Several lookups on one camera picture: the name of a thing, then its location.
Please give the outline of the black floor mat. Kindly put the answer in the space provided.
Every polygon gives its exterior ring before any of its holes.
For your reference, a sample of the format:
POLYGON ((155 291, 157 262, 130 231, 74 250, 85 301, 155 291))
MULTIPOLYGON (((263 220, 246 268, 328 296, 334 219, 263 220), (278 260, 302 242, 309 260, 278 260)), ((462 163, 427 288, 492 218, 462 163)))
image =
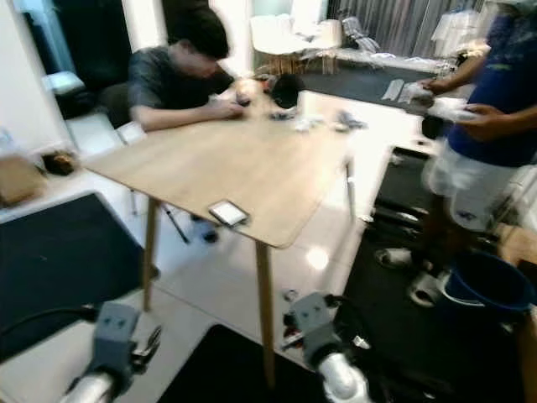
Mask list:
POLYGON ((445 293, 437 306, 416 306, 407 288, 421 271, 386 268, 373 257, 417 238, 430 199, 420 185, 429 158, 405 147, 388 154, 344 288, 349 306, 342 320, 371 344, 360 359, 375 396, 388 390, 398 403, 524 403, 524 353, 517 342, 524 311, 500 317, 445 293))
POLYGON ((318 375, 276 354, 266 387, 263 347, 223 325, 201 338, 158 403, 327 403, 318 375))
POLYGON ((0 358, 76 321, 38 312, 111 301, 141 288, 143 249, 100 193, 84 193, 0 225, 0 358))

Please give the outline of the small white roll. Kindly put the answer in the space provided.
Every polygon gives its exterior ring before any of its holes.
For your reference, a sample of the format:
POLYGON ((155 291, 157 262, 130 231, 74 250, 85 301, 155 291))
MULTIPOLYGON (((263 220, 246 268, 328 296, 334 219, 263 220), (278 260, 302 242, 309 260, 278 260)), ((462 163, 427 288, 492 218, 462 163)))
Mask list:
POLYGON ((413 266, 414 258, 410 249, 404 247, 390 247, 390 249, 379 249, 373 253, 375 260, 386 268, 402 269, 413 266))

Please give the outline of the white smartphone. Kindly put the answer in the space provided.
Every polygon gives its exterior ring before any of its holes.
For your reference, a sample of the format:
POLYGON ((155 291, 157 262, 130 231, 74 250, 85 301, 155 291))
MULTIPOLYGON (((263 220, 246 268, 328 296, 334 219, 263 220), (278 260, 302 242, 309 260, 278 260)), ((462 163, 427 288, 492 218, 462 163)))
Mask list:
POLYGON ((221 200, 211 204, 208 207, 208 212, 223 226, 231 229, 245 226, 250 220, 248 212, 229 200, 221 200))

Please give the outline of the large white roll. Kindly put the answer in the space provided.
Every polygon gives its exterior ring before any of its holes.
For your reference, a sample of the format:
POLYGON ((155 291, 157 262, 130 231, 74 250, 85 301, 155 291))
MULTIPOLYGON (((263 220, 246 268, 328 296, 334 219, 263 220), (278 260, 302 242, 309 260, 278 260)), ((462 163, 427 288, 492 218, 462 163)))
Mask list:
POLYGON ((427 271, 419 272, 408 285, 407 297, 419 307, 437 306, 445 300, 445 285, 450 275, 450 271, 440 271, 434 274, 427 271))

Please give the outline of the light wooden table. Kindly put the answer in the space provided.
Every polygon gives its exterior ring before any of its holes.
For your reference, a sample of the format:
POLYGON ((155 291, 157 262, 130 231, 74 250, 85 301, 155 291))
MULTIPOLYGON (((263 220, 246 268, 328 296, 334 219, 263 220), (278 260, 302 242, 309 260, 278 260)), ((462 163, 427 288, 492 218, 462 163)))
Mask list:
POLYGON ((237 233, 254 245, 263 378, 276 386, 275 288, 272 253, 295 244, 323 200, 336 188, 347 195, 347 234, 357 235, 368 208, 357 203, 354 161, 369 139, 408 135, 417 119, 397 107, 304 92, 300 112, 322 124, 305 131, 272 120, 272 100, 260 95, 245 118, 189 124, 149 132, 130 145, 88 162, 89 172, 142 193, 147 200, 144 249, 139 262, 142 308, 150 311, 158 211, 172 205, 210 219, 218 202, 238 204, 248 215, 237 233))

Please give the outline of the blue bucket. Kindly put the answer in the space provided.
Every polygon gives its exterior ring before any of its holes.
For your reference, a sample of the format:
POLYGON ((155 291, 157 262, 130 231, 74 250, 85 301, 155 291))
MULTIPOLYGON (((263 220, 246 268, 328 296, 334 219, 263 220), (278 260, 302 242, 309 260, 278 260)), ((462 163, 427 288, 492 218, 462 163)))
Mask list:
POLYGON ((537 304, 537 288, 518 268, 494 254, 460 254, 446 268, 445 296, 462 306, 510 317, 537 304))

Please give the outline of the small black bag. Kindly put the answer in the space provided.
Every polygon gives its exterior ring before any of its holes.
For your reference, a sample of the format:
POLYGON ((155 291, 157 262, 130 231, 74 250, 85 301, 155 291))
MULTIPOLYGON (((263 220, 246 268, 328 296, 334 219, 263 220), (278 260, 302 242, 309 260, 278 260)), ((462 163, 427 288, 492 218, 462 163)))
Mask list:
POLYGON ((50 175, 68 176, 78 170, 76 154, 69 150, 57 149, 40 157, 44 171, 50 175))

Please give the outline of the black round device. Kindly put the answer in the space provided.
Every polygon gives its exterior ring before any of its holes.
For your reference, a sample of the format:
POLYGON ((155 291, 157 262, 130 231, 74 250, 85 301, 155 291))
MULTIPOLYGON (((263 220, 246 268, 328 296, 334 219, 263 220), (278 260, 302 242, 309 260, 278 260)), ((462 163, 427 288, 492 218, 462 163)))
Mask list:
POLYGON ((284 73, 269 77, 265 84, 266 95, 280 110, 291 110, 300 105, 300 93, 305 89, 302 77, 284 73))

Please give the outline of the dark grey rug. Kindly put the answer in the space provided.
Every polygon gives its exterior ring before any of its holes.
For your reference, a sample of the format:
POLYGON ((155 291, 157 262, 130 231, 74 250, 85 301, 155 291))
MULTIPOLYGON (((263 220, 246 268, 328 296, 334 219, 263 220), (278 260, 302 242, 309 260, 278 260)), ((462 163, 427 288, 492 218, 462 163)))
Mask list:
POLYGON ((350 100, 387 105, 407 110, 410 104, 395 100, 383 99, 392 81, 414 83, 423 78, 433 78, 433 73, 400 69, 396 66, 369 68, 369 66, 339 65, 334 74, 322 74, 319 71, 307 70, 300 74, 306 91, 319 92, 322 95, 346 97, 350 100))

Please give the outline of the seated person in grey shirt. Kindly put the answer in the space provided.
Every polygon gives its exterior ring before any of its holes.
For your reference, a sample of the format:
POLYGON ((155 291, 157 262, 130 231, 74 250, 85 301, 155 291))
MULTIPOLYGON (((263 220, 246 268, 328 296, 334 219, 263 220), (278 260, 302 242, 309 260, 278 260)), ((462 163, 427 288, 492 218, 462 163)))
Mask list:
POLYGON ((129 114, 145 132, 241 118, 256 81, 232 76, 225 24, 203 1, 171 19, 168 43, 134 51, 129 68, 129 114))

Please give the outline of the white cloth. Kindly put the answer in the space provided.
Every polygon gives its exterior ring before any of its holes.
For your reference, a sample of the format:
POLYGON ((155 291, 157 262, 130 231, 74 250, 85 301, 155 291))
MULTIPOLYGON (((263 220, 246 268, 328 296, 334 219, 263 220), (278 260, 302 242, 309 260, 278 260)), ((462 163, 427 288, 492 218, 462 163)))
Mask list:
POLYGON ((460 97, 433 97, 433 103, 426 110, 433 118, 446 122, 459 123, 479 118, 479 115, 467 110, 467 101, 460 97))

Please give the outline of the white chair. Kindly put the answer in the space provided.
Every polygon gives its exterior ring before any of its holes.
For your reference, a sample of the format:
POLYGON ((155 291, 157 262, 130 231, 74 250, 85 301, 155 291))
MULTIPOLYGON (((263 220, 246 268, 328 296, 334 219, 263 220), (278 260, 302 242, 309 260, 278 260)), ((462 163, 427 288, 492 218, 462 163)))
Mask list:
POLYGON ((344 42, 341 23, 327 19, 312 27, 312 35, 293 31, 288 14, 250 18, 253 49, 266 56, 266 65, 277 73, 300 74, 311 61, 320 62, 323 74, 338 72, 337 55, 344 42))

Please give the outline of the standing person in blue shirt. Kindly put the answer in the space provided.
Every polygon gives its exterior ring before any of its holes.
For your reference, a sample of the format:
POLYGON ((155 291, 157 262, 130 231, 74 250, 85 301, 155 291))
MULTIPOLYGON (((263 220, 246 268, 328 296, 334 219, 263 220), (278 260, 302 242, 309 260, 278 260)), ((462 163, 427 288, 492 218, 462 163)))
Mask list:
POLYGON ((433 95, 471 84, 467 110, 479 118, 453 123, 425 167, 432 203, 406 269, 440 268, 437 252, 446 260, 469 252, 490 227, 507 185, 537 161, 537 0, 496 0, 496 7, 486 54, 452 76, 420 81, 433 95))

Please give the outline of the grey curtain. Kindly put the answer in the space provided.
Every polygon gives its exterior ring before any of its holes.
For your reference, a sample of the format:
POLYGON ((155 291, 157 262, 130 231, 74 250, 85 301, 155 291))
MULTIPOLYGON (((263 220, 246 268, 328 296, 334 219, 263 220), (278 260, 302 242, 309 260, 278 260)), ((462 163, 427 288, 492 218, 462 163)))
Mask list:
POLYGON ((366 37, 395 56, 440 57, 433 32, 449 12, 476 11, 486 0, 326 0, 327 15, 356 17, 366 37))

